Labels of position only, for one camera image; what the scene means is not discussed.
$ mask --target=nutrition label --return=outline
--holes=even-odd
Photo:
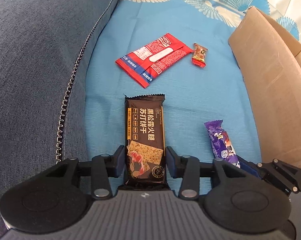
[[[150,55],[153,55],[146,47],[141,47],[140,49],[133,51],[133,53],[141,60],[145,60]]]
[[[156,40],[151,42],[150,44],[147,44],[146,47],[153,53],[158,53],[164,50],[166,46],[163,46],[163,44],[159,40]]]

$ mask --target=gray sofa cushion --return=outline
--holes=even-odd
[[[0,0],[0,197],[56,162],[61,104],[81,48],[63,127],[63,159],[87,160],[84,81],[117,0]],[[5,227],[0,219],[0,235]]]

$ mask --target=metal screw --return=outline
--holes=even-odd
[[[98,188],[94,190],[94,195],[96,197],[107,197],[109,195],[109,191],[105,188]]]
[[[185,189],[185,190],[182,191],[182,195],[184,197],[196,197],[197,192],[195,190],[192,190],[192,189]]]

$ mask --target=black truffle ham soda cracker package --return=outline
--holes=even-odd
[[[125,185],[167,185],[164,100],[165,95],[125,98]]]

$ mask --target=small candy wrapper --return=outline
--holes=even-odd
[[[221,158],[240,168],[240,162],[228,137],[227,132],[221,127],[223,120],[204,123],[212,145],[215,158]]]
[[[203,68],[206,66],[205,56],[206,56],[207,49],[203,46],[200,46],[197,43],[194,43],[194,47],[195,47],[195,50],[194,50],[194,54],[192,57],[192,62],[194,65]]]
[[[157,40],[116,60],[126,73],[143,88],[192,50],[166,33]]]

